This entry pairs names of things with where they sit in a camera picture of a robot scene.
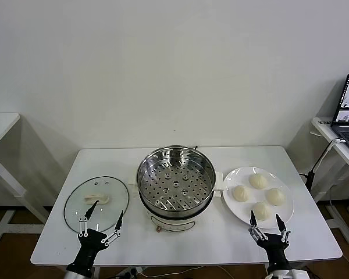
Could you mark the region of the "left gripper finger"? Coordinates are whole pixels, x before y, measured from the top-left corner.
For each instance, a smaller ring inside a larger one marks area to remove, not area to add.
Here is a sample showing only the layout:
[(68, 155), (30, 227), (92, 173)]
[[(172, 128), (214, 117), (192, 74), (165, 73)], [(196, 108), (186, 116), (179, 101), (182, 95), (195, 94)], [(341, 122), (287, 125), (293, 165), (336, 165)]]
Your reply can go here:
[(123, 224), (123, 215), (124, 211), (122, 210), (116, 224), (113, 232), (111, 234), (108, 234), (105, 238), (101, 240), (101, 243), (105, 246), (109, 246), (113, 241), (117, 240), (121, 236), (121, 228)]
[(92, 206), (86, 211), (85, 215), (83, 217), (79, 218), (79, 237), (88, 237), (88, 221), (91, 218), (95, 207), (99, 203), (99, 200), (97, 199)]

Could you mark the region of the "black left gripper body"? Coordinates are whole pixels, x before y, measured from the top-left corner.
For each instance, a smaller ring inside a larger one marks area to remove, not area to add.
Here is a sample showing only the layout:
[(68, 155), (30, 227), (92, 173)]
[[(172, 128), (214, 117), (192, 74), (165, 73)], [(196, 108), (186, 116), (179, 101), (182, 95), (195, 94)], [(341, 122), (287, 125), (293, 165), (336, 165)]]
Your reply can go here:
[(107, 237), (106, 234), (92, 228), (88, 228), (86, 233), (86, 237), (84, 234), (78, 237), (81, 247), (74, 261), (67, 266), (67, 270), (91, 270), (98, 252), (107, 248), (102, 243), (102, 240)]

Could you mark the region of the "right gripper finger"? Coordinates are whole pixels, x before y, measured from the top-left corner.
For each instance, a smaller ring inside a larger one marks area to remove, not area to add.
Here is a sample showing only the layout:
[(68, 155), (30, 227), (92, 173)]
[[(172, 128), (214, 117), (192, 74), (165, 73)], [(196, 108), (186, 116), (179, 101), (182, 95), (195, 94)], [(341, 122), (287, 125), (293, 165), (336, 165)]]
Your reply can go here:
[(278, 214), (276, 214), (276, 221), (277, 221), (277, 226), (281, 234), (281, 241), (282, 242), (289, 242), (289, 234), (291, 231), (287, 230), (286, 225), (284, 221), (280, 218)]
[(268, 237), (259, 229), (253, 210), (250, 211), (250, 227), (248, 231), (255, 242), (268, 240)]

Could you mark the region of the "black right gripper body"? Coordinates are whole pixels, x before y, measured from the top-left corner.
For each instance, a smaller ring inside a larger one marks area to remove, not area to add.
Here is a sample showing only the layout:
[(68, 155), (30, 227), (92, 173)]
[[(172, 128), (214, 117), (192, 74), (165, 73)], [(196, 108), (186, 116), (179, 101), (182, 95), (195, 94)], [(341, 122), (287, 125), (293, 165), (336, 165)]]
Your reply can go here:
[(289, 246), (282, 241), (282, 236), (265, 234), (268, 240), (259, 239), (257, 245), (265, 250), (268, 257), (268, 270), (290, 270), (290, 263), (286, 259), (284, 250)]

